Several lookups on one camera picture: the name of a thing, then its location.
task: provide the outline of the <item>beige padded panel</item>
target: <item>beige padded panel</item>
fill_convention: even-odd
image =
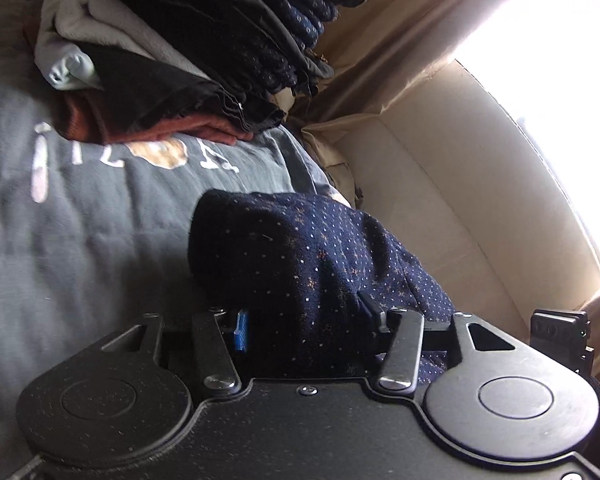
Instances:
[[[517,125],[459,63],[381,121],[467,228],[525,322],[535,308],[577,308],[600,288],[600,264],[559,186]],[[373,201],[375,190],[361,184]]]
[[[364,209],[419,257],[456,308],[527,338],[518,310],[480,247],[387,127],[372,119],[336,146],[363,189]]]

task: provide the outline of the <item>curtain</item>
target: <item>curtain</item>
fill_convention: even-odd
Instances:
[[[293,113],[309,124],[381,114],[451,62],[456,47],[504,1],[368,0],[342,9],[316,47],[336,75]]]

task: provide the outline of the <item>bright window light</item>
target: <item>bright window light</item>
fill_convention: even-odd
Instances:
[[[600,0],[509,0],[456,59],[523,124],[600,250]]]

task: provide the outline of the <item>bed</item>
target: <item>bed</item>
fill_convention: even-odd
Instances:
[[[65,140],[21,33],[35,1],[0,0],[0,478],[30,457],[14,419],[30,380],[142,312],[187,316],[205,190],[336,193],[283,127],[236,146]]]

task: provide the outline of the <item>cartoon print on bedding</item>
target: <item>cartoon print on bedding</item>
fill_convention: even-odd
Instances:
[[[33,145],[31,198],[36,203],[43,203],[48,197],[49,190],[48,144],[45,134],[52,133],[57,135],[58,133],[52,126],[45,122],[36,124],[33,129],[38,135]],[[196,140],[203,157],[203,160],[200,160],[202,168],[206,170],[222,169],[240,173],[240,169],[234,166],[224,155],[207,146],[201,139],[196,138]],[[71,162],[74,166],[80,166],[84,163],[82,158],[82,143],[72,140],[71,145]],[[156,168],[163,170],[175,170],[184,166],[189,161],[187,145],[175,137],[155,142],[128,142],[124,146],[126,146],[133,156],[142,158]],[[114,158],[112,160],[112,154],[113,147],[111,145],[102,146],[102,154],[99,161],[111,168],[123,169],[125,167],[124,158]]]

